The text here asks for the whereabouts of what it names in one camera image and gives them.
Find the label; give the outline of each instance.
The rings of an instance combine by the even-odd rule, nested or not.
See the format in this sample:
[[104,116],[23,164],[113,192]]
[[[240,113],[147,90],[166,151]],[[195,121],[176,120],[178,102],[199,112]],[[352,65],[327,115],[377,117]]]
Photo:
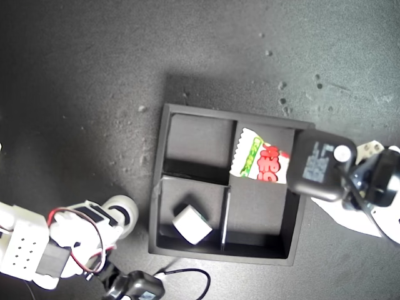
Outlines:
[[279,149],[275,146],[262,145],[264,150],[260,152],[260,159],[257,161],[258,169],[258,180],[262,181],[278,181],[276,173],[281,169],[279,163]]
[[156,295],[146,291],[142,294],[142,296],[139,297],[139,300],[153,300],[155,297]]
[[324,144],[322,150],[319,150],[319,142],[314,144],[312,154],[307,158],[306,167],[304,168],[302,177],[317,183],[322,183],[325,178],[326,168],[329,163],[327,152],[333,152],[334,146]]

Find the black cable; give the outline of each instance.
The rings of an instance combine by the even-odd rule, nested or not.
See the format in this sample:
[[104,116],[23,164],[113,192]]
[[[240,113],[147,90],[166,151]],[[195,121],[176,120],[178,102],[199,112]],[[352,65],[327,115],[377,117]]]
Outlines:
[[375,221],[373,215],[371,214],[371,210],[369,208],[369,203],[363,198],[361,197],[358,189],[356,188],[356,186],[354,185],[354,183],[351,181],[350,177],[348,176],[348,174],[343,171],[341,168],[338,168],[341,177],[345,180],[346,182],[346,187],[350,190],[351,194],[354,196],[357,204],[359,205],[359,207],[361,208],[361,210],[363,211],[363,213],[367,216],[367,218],[369,219],[369,221],[371,223],[373,223],[376,227],[376,229],[379,231],[379,234],[383,237],[386,238],[388,240],[390,240],[394,245],[396,245],[396,247],[400,246],[399,243],[397,243],[395,240],[391,239],[382,229],[381,227],[378,225],[378,223]]
[[204,275],[207,276],[206,288],[204,289],[204,291],[202,292],[200,297],[198,297],[196,300],[203,299],[206,296],[206,294],[208,292],[208,289],[210,288],[210,284],[211,284],[211,277],[205,270],[201,270],[201,269],[179,269],[179,270],[173,270],[173,271],[163,271],[162,273],[164,273],[165,275],[170,275],[170,274],[183,273],[183,272],[199,272],[199,273],[203,273]]
[[35,297],[35,294],[32,291],[32,288],[29,286],[29,284],[25,280],[22,280],[22,281],[24,281],[24,284],[27,286],[27,289],[31,293],[32,300],[36,300],[36,297]]

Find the black surface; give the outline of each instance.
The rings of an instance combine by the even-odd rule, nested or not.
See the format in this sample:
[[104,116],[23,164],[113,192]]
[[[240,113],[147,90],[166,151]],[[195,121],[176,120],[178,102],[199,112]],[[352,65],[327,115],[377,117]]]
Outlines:
[[[145,230],[164,101],[287,114],[356,143],[399,144],[399,16],[398,0],[3,0],[1,201],[47,214],[125,192],[141,217],[116,264],[127,273],[204,268],[206,299],[399,299],[399,250],[312,202],[293,267],[155,256]],[[2,298],[28,299],[22,282],[0,278]],[[205,283],[168,278],[165,299],[195,299]],[[102,288],[74,278],[34,292],[100,299]]]

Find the candy package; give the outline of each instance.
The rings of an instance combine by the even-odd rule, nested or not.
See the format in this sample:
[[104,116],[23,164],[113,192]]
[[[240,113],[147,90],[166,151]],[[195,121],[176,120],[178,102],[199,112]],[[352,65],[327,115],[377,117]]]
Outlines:
[[264,142],[254,131],[243,128],[230,173],[262,181],[286,184],[289,155]]

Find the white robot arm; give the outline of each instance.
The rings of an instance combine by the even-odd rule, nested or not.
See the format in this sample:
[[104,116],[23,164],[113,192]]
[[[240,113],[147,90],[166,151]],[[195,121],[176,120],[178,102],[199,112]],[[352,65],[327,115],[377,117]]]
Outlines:
[[[89,217],[96,227],[73,211]],[[56,209],[49,220],[0,202],[0,273],[54,289],[60,278],[82,274],[82,266],[97,260],[102,250],[115,248],[117,240],[134,229],[138,214],[126,196],[114,196],[103,206],[85,201]],[[101,260],[104,266],[105,257]]]
[[309,130],[297,139],[289,189],[305,194],[338,224],[400,244],[400,149]]

